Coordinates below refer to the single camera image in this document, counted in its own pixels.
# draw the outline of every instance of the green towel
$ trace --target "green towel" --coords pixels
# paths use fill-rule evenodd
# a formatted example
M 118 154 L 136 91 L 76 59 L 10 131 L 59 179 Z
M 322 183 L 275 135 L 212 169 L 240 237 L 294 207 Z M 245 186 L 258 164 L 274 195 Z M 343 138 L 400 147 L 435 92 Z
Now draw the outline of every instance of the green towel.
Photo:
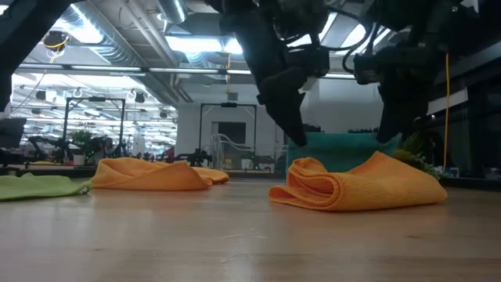
M 376 152 L 393 155 L 400 143 L 400 136 L 386 144 L 380 144 L 373 133 L 306 133 L 308 145 L 299 148 L 291 143 L 287 151 L 287 167 L 294 160 L 313 157 L 329 172 L 347 172 L 363 164 Z
M 90 182 L 72 183 L 63 176 L 0 176 L 0 201 L 85 195 L 91 188 Z

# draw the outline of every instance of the potted plant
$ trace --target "potted plant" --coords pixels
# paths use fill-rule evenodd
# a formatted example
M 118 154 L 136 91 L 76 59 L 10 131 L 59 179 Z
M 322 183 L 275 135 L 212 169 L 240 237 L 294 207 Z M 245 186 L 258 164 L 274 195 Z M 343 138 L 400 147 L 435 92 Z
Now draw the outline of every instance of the potted plant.
M 79 152 L 73 156 L 73 165 L 85 165 L 88 145 L 92 139 L 92 133 L 81 130 L 71 134 L 73 144 L 78 147 Z

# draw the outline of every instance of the ceiling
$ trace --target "ceiling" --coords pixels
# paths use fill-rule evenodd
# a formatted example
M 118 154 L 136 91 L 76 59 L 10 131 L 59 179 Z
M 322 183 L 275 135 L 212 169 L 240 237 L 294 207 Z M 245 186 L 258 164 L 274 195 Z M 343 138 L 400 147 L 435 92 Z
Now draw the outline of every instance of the ceiling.
M 362 4 L 358 1 L 338 1 L 343 9 L 351 13 L 360 13 Z M 78 3 L 78 11 L 86 20 L 84 24 L 100 30 L 106 40 L 97 40 L 97 44 L 83 42 L 82 33 L 77 34 L 74 27 L 64 24 L 66 19 L 54 26 L 53 30 L 65 31 L 71 34 L 67 47 L 63 52 L 55 53 L 38 44 L 26 58 L 27 63 L 61 63 L 86 64 L 96 66 L 111 65 L 114 58 L 103 55 L 103 50 L 113 48 L 113 51 L 126 54 L 135 66 L 145 67 L 200 67 L 188 60 L 184 52 L 175 51 L 175 46 L 169 45 L 167 35 L 178 36 L 188 34 L 188 38 L 220 38 L 218 28 L 219 14 L 204 1 L 186 0 L 189 10 L 187 20 L 164 30 L 165 23 L 160 15 L 156 0 L 88 0 Z M 357 23 L 343 16 L 335 16 L 325 29 L 323 44 L 341 46 Z M 204 63 L 211 68 L 225 68 L 229 55 L 222 52 L 201 52 Z M 332 71 L 342 71 L 341 57 L 331 54 Z M 232 68 L 248 69 L 242 54 L 231 55 Z M 52 137 L 62 135 L 62 118 L 64 118 L 65 99 L 80 96 L 82 98 L 101 96 L 114 99 L 125 99 L 124 136 L 141 134 L 147 138 L 150 145 L 160 142 L 174 143 L 176 140 L 177 113 L 176 107 L 183 103 L 220 103 L 228 99 L 226 91 L 238 93 L 239 103 L 256 103 L 258 91 L 251 76 L 234 76 L 227 86 L 226 77 L 216 75 L 184 74 L 147 74 L 143 77 L 126 77 L 120 73 L 102 72 L 93 75 L 63 72 L 54 74 L 50 70 L 39 73 L 19 72 L 14 75 L 13 105 L 15 116 L 30 118 L 27 136 L 30 134 L 45 134 Z M 37 91 L 45 91 L 46 100 L 35 98 Z M 136 103 L 134 95 L 143 92 L 144 103 Z M 84 101 L 69 113 L 69 132 L 89 128 L 96 134 L 118 137 L 120 111 L 115 103 L 95 103 Z M 98 109 L 99 116 L 89 116 L 85 110 Z M 161 118 L 160 109 L 168 112 L 168 118 Z

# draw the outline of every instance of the microfiber cloth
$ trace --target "microfiber cloth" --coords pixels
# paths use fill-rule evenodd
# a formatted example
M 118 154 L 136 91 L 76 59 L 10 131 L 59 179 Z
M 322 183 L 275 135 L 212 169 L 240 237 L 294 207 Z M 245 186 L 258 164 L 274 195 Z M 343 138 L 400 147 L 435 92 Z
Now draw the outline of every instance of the microfiber cloth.
M 271 188 L 269 198 L 301 208 L 349 212 L 438 204 L 447 192 L 433 176 L 376 152 L 345 173 L 329 173 L 310 157 L 296 160 L 287 186 Z
M 91 179 L 96 189 L 152 191 L 204 190 L 228 181 L 224 172 L 191 168 L 185 161 L 152 163 L 130 157 L 101 160 Z
M 72 183 L 62 176 L 0 176 L 0 201 L 82 195 L 91 188 L 91 183 Z
M 366 162 L 376 151 L 392 155 L 400 142 L 396 136 L 380 144 L 372 133 L 307 133 L 308 145 L 300 148 L 291 143 L 287 151 L 287 167 L 294 160 L 313 157 L 329 172 L 347 172 Z

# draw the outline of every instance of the yellow cable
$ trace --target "yellow cable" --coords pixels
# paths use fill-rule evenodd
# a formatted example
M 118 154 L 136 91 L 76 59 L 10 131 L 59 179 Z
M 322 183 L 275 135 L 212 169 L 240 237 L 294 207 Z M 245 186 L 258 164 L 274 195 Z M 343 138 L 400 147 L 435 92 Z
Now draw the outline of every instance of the yellow cable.
M 228 53 L 228 65 L 226 65 L 226 70 L 232 67 L 232 53 Z M 230 94 L 231 90 L 229 89 L 229 74 L 226 75 L 226 94 Z
M 444 171 L 447 168 L 447 146 L 449 144 L 449 99 L 451 96 L 451 76 L 449 69 L 449 54 L 445 55 L 445 83 L 447 85 L 447 102 L 445 108 L 445 145 L 444 145 Z
M 70 40 L 70 38 L 69 38 L 69 37 L 66 37 L 66 39 L 65 39 L 62 43 L 59 43 L 59 44 L 57 44 L 57 45 L 46 45 L 46 44 L 44 44 L 44 46 L 45 46 L 46 48 L 48 48 L 48 49 L 59 48 L 59 47 L 61 47 L 61 46 L 65 45 L 65 44 L 68 42 L 68 40 Z

